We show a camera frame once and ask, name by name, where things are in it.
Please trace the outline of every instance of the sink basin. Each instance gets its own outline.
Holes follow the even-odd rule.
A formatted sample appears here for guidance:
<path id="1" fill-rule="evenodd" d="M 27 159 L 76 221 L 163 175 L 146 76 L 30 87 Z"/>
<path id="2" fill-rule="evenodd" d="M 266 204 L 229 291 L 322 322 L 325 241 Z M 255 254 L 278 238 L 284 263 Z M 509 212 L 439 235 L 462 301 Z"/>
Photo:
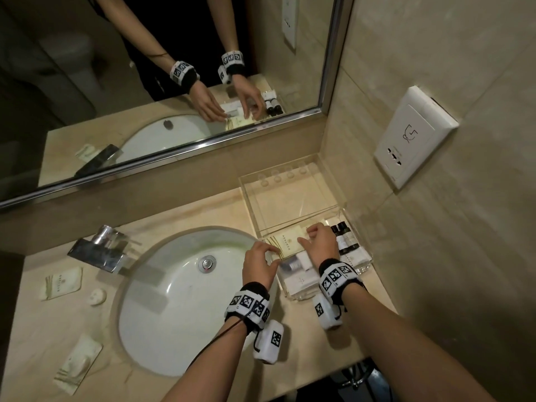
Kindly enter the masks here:
<path id="1" fill-rule="evenodd" d="M 131 136 L 121 147 L 116 163 L 149 155 L 225 131 L 225 123 L 207 123 L 199 116 L 185 114 L 162 118 Z"/>
<path id="2" fill-rule="evenodd" d="M 224 324 L 254 242 L 241 231 L 211 227 L 169 238 L 144 254 L 119 305 L 119 338 L 130 357 L 160 375 L 184 374 Z M 276 295 L 274 283 L 270 308 Z M 254 339 L 251 333 L 244 349 Z"/>

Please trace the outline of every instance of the sink drain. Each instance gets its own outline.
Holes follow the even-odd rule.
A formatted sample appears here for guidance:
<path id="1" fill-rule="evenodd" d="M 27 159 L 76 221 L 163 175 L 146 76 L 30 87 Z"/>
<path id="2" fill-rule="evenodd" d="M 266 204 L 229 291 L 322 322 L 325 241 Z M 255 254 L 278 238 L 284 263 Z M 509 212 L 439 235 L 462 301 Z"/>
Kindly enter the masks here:
<path id="1" fill-rule="evenodd" d="M 197 264 L 199 270 L 203 273 L 209 273 L 216 269 L 216 258 L 212 255 L 204 256 Z"/>

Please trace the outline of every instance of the mirror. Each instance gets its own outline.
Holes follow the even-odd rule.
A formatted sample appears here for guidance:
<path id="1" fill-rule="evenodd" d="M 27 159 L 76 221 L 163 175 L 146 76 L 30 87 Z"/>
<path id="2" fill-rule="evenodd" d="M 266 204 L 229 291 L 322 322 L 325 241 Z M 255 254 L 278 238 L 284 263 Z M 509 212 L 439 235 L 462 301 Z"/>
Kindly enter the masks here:
<path id="1" fill-rule="evenodd" d="M 0 202 L 317 107 L 334 0 L 2 0 Z"/>

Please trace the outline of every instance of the power socket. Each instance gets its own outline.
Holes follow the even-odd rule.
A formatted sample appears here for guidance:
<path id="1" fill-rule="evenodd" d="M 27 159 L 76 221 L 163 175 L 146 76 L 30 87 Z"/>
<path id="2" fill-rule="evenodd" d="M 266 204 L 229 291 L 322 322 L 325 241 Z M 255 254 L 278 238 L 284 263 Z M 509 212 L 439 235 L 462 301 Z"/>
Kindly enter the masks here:
<path id="1" fill-rule="evenodd" d="M 374 157 L 397 189 L 459 123 L 419 87 L 408 89 Z"/>

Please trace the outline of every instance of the mirror frame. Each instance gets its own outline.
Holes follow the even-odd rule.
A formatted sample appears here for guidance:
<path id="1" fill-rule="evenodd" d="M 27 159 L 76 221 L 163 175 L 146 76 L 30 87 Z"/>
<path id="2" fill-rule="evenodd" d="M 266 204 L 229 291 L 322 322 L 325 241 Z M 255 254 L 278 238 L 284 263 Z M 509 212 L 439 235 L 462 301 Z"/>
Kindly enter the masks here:
<path id="1" fill-rule="evenodd" d="M 110 168 L 105 168 L 89 176 L 82 178 L 73 177 L 45 185 L 42 188 L 37 188 L 33 192 L 0 202 L 0 209 L 7 209 L 21 204 L 44 202 L 80 189 L 90 188 L 91 185 L 110 182 L 171 162 L 223 148 L 237 142 L 283 130 L 317 117 L 326 116 L 329 112 L 333 96 L 335 80 L 339 70 L 341 55 L 343 53 L 343 45 L 346 37 L 346 30 L 350 21 L 350 15 L 352 13 L 353 2 L 354 0 L 333 1 L 330 30 L 324 55 L 324 67 L 322 69 L 322 80 L 320 82 L 317 106 L 298 111 L 297 113 L 271 118 L 260 124 L 252 124 L 204 140 L 190 142 L 176 148 L 170 148 L 151 155 L 142 156 L 125 164 L 118 164 Z"/>

